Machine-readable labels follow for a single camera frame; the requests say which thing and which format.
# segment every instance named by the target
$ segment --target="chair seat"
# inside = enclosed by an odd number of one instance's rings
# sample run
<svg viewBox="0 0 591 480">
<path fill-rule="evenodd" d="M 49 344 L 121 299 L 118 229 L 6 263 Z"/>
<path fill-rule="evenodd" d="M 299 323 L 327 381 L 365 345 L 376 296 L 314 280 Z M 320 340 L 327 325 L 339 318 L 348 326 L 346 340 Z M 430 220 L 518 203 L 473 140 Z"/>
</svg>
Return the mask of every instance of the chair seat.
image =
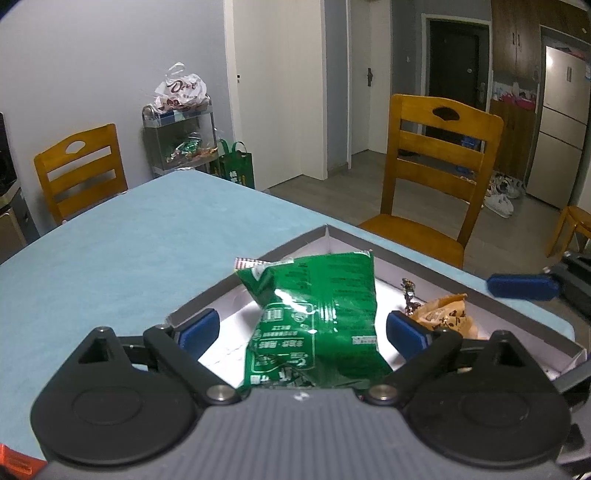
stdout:
<svg viewBox="0 0 591 480">
<path fill-rule="evenodd" d="M 381 214 L 363 222 L 359 228 L 454 267 L 462 268 L 464 265 L 464 248 L 457 241 L 412 220 Z"/>
<path fill-rule="evenodd" d="M 582 208 L 571 205 L 569 206 L 569 215 L 575 222 L 580 223 L 587 230 L 591 230 L 591 214 L 585 212 Z"/>
</svg>

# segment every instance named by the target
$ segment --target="chair handle hole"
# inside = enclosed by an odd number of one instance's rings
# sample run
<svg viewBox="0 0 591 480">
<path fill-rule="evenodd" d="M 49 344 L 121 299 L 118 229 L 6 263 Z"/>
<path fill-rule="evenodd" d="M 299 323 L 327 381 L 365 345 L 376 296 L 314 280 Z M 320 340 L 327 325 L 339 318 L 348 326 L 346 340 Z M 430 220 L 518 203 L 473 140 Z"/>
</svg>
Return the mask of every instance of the chair handle hole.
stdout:
<svg viewBox="0 0 591 480">
<path fill-rule="evenodd" d="M 85 146 L 86 146 L 85 142 L 83 142 L 82 140 L 76 140 L 75 142 L 72 142 L 70 145 L 68 145 L 68 147 L 66 148 L 66 153 L 68 153 L 68 154 L 78 153 Z"/>
<path fill-rule="evenodd" d="M 437 108 L 434 108 L 433 115 L 438 116 L 445 122 L 460 119 L 460 115 L 453 108 L 449 108 L 448 106 L 438 106 Z"/>
</svg>

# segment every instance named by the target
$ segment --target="refrigerator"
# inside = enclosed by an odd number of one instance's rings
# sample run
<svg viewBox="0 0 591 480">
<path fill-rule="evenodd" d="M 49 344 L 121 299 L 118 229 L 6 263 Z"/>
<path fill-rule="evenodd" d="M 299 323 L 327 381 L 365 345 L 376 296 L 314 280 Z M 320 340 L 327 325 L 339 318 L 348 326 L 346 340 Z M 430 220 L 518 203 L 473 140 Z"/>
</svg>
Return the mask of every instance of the refrigerator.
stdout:
<svg viewBox="0 0 591 480">
<path fill-rule="evenodd" d="M 564 208 L 579 170 L 589 119 L 586 63 L 546 47 L 544 103 L 527 193 Z"/>
</svg>

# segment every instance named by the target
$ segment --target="white sneaker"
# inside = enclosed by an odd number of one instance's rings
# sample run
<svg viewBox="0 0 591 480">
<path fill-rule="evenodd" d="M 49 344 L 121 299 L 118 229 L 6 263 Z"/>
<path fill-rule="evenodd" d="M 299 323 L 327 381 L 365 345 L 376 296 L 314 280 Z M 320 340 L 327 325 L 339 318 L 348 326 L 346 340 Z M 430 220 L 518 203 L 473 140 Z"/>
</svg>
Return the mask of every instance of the white sneaker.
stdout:
<svg viewBox="0 0 591 480">
<path fill-rule="evenodd" d="M 484 199 L 485 206 L 503 218 L 513 215 L 513 204 L 504 193 L 493 194 Z"/>
</svg>

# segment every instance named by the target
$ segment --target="blue gripper pad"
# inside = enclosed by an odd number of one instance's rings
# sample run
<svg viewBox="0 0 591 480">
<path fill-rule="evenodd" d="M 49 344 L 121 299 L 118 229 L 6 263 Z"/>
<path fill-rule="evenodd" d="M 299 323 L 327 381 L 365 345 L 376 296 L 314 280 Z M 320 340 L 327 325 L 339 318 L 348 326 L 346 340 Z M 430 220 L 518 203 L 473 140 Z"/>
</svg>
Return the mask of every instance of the blue gripper pad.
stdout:
<svg viewBox="0 0 591 480">
<path fill-rule="evenodd" d="M 188 352 L 194 360 L 199 360 L 219 334 L 219 315 L 214 309 L 205 309 L 181 325 L 177 341 L 181 349 Z"/>
<path fill-rule="evenodd" d="M 429 346 L 431 332 L 402 312 L 391 312 L 386 320 L 388 341 L 406 361 Z"/>
<path fill-rule="evenodd" d="M 518 300 L 552 300 L 560 294 L 560 284 L 549 275 L 495 274 L 486 281 L 494 297 Z"/>
</svg>

